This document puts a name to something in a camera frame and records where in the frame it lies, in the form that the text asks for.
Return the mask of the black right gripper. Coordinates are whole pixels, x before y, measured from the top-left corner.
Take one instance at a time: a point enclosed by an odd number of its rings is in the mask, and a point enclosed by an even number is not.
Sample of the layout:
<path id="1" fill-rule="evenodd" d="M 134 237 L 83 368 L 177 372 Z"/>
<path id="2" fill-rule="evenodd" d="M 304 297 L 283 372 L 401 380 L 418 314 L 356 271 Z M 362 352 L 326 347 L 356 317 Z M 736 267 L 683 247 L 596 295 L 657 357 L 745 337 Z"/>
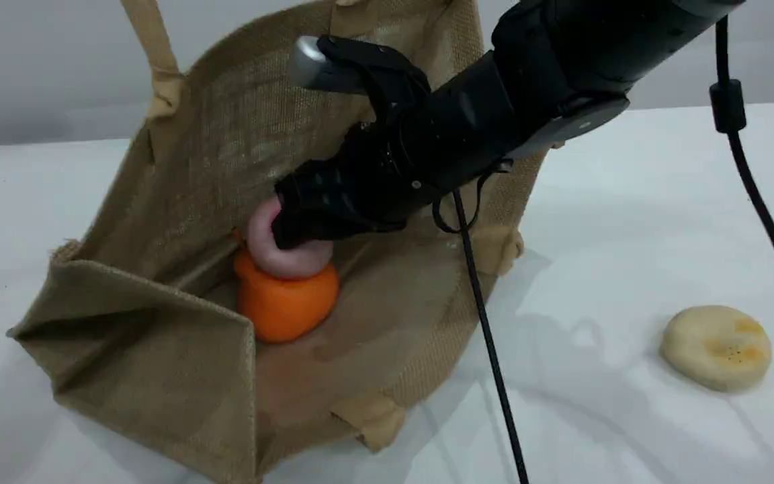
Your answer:
<path id="1" fill-rule="evenodd" d="M 443 124 L 434 120 L 391 131 L 352 126 L 334 156 L 307 160 L 274 185 L 280 210 L 271 234 L 277 248 L 397 232 L 425 206 L 439 206 L 445 190 L 428 179 L 412 153 L 414 140 L 431 148 L 442 135 Z"/>

